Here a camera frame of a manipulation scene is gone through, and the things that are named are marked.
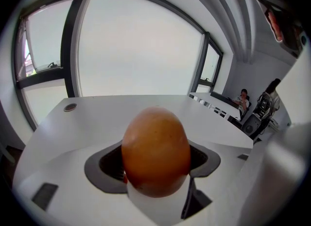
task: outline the table top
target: table top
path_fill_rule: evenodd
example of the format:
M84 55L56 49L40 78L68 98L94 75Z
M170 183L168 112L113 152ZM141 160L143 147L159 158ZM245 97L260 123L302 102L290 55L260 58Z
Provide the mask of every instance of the table top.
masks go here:
M233 118L237 119L238 121L240 121L240 119L241 119L240 111L237 108L235 108L235 107L233 107L233 106L231 106L231 105L229 105L229 104L227 104L227 103L225 103L225 102L223 102L223 101L221 101L215 97L212 97L210 95L210 93L207 93L207 92L206 93L191 92L190 95L196 96L196 97L200 98L201 100L203 100L209 104L212 104L213 106L215 106L215 107L221 109L222 111L226 112L227 114L231 115Z
M64 112L70 103L76 103L76 109ZM172 111L182 122L188 139L194 142L253 148L253 141L241 130L186 95L66 98L27 143L16 168L13 187L62 153L103 141L120 141L135 115L154 105Z

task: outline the seated person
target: seated person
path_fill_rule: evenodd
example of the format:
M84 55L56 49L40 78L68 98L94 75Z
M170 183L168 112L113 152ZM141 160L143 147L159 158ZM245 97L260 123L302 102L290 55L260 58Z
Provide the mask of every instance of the seated person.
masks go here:
M239 105L240 115L242 116L244 112L249 107L249 101L246 99L247 90L244 88L241 90L241 96L238 96L233 102Z

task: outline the black hair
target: black hair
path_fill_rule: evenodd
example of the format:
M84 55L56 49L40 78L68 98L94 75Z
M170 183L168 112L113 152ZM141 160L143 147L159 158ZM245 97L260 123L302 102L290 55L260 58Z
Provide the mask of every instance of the black hair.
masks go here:
M278 86L278 84L281 82L281 80L279 80L278 78L276 78L275 80L273 80L269 86L266 88L265 92L268 94L271 94L273 91L275 91L276 87Z
M247 94L247 90L245 88L241 90L241 93L242 92L245 92Z

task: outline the red object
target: red object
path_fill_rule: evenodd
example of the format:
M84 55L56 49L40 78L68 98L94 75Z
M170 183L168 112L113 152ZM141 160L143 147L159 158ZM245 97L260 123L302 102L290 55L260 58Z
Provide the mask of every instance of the red object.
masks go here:
M129 182L150 197L173 194L190 171L190 145L172 112L161 107L141 111L122 141L122 160Z

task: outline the brown egg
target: brown egg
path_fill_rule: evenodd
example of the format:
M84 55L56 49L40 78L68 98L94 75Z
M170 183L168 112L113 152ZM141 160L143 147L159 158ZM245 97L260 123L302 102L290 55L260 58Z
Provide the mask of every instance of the brown egg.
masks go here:
M176 115L158 106L144 109L131 121L121 150L127 179L150 197L173 194L190 171L184 128Z

